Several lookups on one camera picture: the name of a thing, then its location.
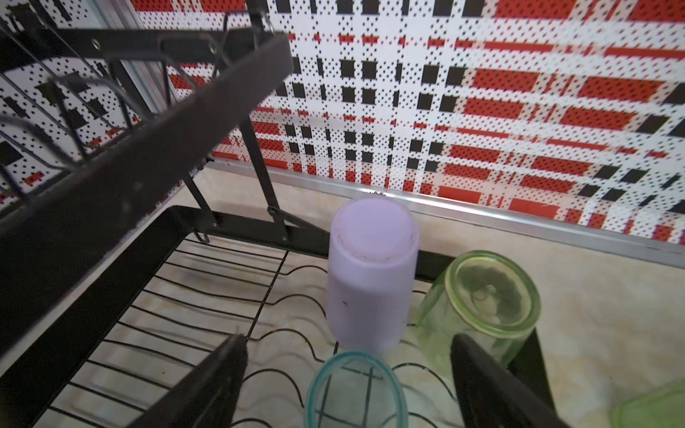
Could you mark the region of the lilac plastic cup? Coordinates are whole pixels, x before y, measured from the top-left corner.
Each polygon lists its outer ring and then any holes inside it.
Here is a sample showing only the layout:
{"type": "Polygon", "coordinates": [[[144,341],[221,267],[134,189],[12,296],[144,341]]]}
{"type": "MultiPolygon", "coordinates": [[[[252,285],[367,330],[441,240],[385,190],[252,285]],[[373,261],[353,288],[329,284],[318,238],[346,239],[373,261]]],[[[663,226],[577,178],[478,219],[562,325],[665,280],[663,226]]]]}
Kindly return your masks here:
{"type": "Polygon", "coordinates": [[[382,354],[407,328],[420,233],[387,197],[351,201],[331,224],[326,321],[344,349],[382,354]]]}

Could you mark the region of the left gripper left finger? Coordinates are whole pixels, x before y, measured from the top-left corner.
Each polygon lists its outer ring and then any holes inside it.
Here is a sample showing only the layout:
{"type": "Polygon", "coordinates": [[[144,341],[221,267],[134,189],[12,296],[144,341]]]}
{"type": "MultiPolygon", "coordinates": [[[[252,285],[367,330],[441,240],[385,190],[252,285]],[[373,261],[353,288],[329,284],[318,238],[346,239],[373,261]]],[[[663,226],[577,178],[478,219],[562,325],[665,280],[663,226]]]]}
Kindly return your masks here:
{"type": "Polygon", "coordinates": [[[247,338],[230,335],[130,426],[230,427],[247,362],[247,338]]]}

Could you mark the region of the light green ceramic mug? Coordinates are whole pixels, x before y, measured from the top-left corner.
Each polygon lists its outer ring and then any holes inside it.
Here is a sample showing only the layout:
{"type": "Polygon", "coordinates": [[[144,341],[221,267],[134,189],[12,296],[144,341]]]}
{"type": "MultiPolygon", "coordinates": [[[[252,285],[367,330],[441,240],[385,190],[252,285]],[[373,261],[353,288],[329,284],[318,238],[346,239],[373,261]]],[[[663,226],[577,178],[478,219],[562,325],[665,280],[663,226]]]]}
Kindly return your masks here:
{"type": "Polygon", "coordinates": [[[617,405],[611,412],[611,426],[683,427],[684,379],[617,405]]]}

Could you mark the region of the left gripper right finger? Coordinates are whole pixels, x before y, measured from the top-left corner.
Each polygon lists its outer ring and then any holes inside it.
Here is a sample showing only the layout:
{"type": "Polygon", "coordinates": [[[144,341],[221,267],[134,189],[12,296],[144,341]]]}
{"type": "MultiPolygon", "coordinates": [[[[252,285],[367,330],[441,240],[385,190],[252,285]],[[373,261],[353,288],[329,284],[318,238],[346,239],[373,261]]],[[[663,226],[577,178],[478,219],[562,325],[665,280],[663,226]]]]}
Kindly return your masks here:
{"type": "Polygon", "coordinates": [[[460,333],[452,340],[451,366],[465,426],[567,426],[555,410],[535,333],[506,367],[460,333]]]}

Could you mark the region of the short green transparent cup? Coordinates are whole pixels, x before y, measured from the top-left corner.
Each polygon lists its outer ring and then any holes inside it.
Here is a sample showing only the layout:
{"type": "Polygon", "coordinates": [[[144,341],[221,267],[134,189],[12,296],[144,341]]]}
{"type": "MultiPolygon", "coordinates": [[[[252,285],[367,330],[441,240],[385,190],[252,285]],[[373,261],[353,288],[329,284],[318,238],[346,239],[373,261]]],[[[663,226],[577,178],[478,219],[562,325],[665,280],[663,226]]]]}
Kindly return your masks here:
{"type": "Polygon", "coordinates": [[[419,349],[430,367],[451,376],[453,337],[464,333],[504,367],[524,346],[542,311],[530,276],[491,251],[469,251],[433,283],[416,317],[419,349]]]}

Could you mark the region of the teal translucent cup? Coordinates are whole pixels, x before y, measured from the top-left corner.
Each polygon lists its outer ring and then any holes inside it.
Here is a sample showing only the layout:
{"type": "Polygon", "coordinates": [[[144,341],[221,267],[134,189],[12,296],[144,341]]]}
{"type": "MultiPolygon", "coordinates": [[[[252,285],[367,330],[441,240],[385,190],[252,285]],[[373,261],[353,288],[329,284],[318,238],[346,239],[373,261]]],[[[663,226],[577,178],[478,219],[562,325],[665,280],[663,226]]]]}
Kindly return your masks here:
{"type": "Polygon", "coordinates": [[[394,371],[380,358],[346,351],[317,372],[303,409],[305,427],[407,427],[408,404],[394,371]]]}

